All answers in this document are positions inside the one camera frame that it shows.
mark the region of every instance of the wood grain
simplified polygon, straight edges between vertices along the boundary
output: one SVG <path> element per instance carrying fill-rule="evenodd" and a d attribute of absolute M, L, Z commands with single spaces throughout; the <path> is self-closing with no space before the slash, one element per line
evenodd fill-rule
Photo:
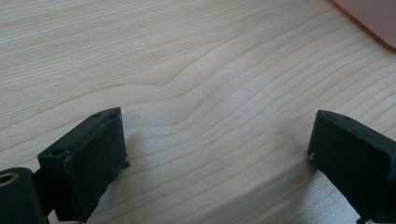
<path fill-rule="evenodd" d="M 3 1 L 0 169 L 121 106 L 88 223 L 354 223 L 304 153 L 318 109 L 396 139 L 395 60 L 327 1 Z"/>

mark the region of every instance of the black plastic part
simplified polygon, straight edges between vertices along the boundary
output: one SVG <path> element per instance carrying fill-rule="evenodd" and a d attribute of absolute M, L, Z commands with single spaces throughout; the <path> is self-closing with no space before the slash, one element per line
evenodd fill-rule
<path fill-rule="evenodd" d="M 37 157 L 58 219 L 87 221 L 127 157 L 120 109 L 90 116 Z"/>
<path fill-rule="evenodd" d="M 396 223 L 396 142 L 354 119 L 319 110 L 308 158 L 364 220 Z"/>
<path fill-rule="evenodd" d="M 31 170 L 12 168 L 0 172 L 0 223 L 48 224 Z"/>

